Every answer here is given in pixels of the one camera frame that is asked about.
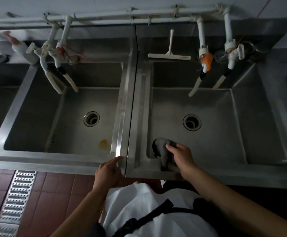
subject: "gray cloth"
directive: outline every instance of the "gray cloth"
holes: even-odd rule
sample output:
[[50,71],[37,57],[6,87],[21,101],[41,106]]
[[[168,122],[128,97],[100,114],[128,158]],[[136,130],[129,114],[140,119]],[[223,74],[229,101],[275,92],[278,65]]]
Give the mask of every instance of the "gray cloth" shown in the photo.
[[169,162],[175,164],[173,154],[170,151],[168,151],[168,149],[165,147],[166,144],[176,148],[176,142],[169,140],[169,139],[158,138],[158,139],[155,139],[152,143],[152,150],[155,154],[155,157],[158,157],[158,156],[161,157],[161,170],[162,171],[168,170]]

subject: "red tile floor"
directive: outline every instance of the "red tile floor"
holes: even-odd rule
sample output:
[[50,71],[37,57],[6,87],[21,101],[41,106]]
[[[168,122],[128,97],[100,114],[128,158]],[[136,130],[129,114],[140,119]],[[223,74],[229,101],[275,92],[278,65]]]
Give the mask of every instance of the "red tile floor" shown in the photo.
[[[14,171],[0,170],[0,207]],[[156,192],[160,181],[126,178],[150,185]],[[47,237],[72,213],[92,189],[94,176],[38,172],[17,237]],[[287,190],[233,186],[234,190],[287,219]]]

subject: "person's left hand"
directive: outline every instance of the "person's left hand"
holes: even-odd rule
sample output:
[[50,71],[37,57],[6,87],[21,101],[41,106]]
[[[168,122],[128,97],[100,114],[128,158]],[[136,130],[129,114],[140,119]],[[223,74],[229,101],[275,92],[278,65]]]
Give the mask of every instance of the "person's left hand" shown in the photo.
[[95,172],[93,190],[107,193],[110,188],[116,186],[118,180],[122,176],[120,169],[116,164],[122,158],[122,156],[118,156],[106,163],[100,164]]

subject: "stain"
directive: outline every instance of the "stain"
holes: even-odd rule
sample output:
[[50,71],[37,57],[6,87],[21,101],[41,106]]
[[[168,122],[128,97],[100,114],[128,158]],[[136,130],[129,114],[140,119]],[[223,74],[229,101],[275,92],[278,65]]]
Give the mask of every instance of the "stain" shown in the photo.
[[106,139],[103,139],[99,142],[99,149],[100,150],[109,150],[110,146]]

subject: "drain ring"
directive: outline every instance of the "drain ring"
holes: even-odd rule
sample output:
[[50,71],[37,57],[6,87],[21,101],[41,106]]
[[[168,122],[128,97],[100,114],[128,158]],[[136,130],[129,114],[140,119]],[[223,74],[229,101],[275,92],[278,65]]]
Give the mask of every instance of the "drain ring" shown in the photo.
[[189,114],[183,119],[184,127],[189,131],[197,131],[201,128],[201,119],[197,115]]
[[92,127],[95,126],[100,121],[100,116],[95,111],[90,111],[85,114],[83,122],[86,126]]

